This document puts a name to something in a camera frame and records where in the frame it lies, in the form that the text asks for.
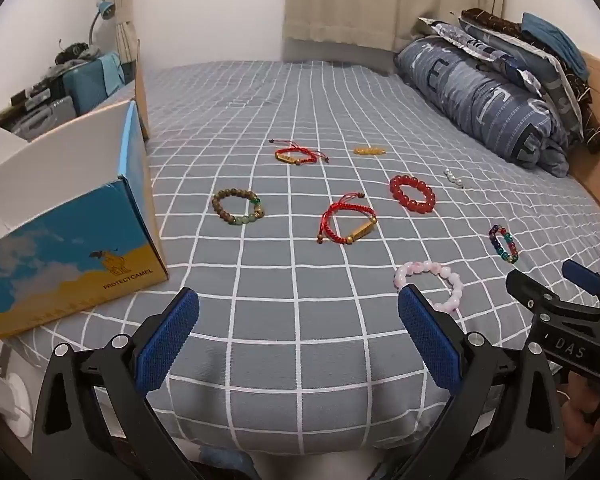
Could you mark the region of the person's right hand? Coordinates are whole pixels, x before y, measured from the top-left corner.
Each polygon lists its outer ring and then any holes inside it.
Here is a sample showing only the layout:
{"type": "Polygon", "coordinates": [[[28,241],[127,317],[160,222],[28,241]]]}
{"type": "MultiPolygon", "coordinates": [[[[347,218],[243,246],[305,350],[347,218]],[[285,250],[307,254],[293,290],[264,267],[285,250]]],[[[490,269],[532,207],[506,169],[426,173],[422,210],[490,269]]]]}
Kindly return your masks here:
{"type": "Polygon", "coordinates": [[[600,404],[600,393],[588,384],[588,380],[570,372],[567,384],[568,400],[562,404],[562,426],[565,433],[565,451],[569,458],[577,457],[600,436],[600,419],[589,424],[585,416],[593,414],[600,404]]]}

